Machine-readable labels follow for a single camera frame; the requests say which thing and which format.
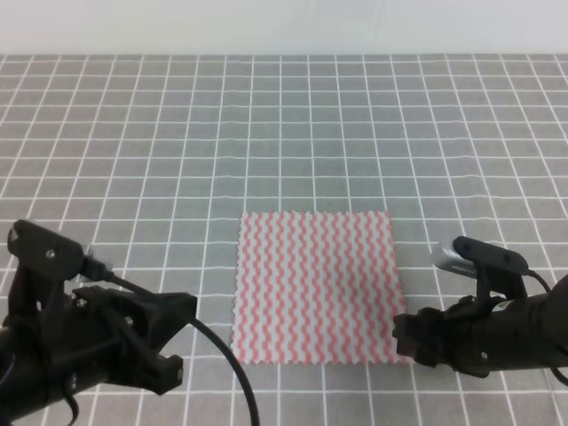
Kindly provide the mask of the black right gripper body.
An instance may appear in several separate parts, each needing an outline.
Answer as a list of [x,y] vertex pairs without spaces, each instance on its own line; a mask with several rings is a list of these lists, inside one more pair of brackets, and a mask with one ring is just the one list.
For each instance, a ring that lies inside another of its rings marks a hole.
[[473,342],[469,322],[478,314],[474,296],[461,298],[445,311],[424,307],[416,314],[398,314],[393,318],[392,329],[396,352],[425,367],[446,365],[458,373],[487,377],[488,369],[477,364],[482,360],[480,355],[460,353],[467,343]]

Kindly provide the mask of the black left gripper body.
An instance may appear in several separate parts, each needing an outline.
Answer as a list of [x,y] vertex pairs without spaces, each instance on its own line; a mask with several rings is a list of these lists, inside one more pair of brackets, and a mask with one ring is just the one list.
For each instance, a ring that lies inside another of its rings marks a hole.
[[47,385],[82,391],[110,383],[163,395],[183,382],[184,361],[161,351],[195,320],[195,296],[137,295],[100,286],[73,293],[55,340],[43,346]]

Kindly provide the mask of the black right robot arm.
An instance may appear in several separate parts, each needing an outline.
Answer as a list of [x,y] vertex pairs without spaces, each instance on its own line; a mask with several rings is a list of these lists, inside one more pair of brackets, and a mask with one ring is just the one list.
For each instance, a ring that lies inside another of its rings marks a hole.
[[566,278],[549,292],[507,301],[501,310],[457,317],[473,306],[474,297],[465,296],[445,311],[426,307],[395,316],[397,354],[477,378],[567,366]]

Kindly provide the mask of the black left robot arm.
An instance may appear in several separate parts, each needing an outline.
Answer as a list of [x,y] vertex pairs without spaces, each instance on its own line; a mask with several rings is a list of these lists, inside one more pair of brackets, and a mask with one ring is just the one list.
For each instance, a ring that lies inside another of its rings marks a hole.
[[140,296],[99,286],[78,288],[55,337],[46,341],[33,322],[1,332],[1,423],[64,400],[79,414],[75,394],[100,383],[163,395],[183,379],[183,360],[164,346],[196,316],[187,293]]

